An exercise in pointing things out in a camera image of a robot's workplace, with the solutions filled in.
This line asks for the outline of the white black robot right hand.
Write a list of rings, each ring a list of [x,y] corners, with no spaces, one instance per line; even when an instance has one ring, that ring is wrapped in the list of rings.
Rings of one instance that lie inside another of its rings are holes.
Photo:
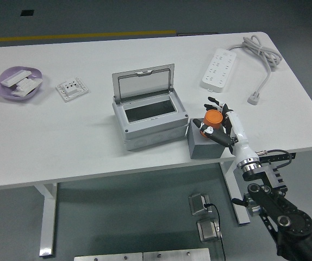
[[[205,104],[207,111],[218,112],[223,120],[222,126],[225,132],[218,130],[203,120],[193,119],[193,123],[206,138],[209,138],[218,144],[228,147],[231,154],[235,156],[235,164],[242,170],[253,170],[260,166],[257,152],[249,146],[248,138],[237,114],[228,108],[226,103],[221,103],[213,97],[208,98],[213,105]]]

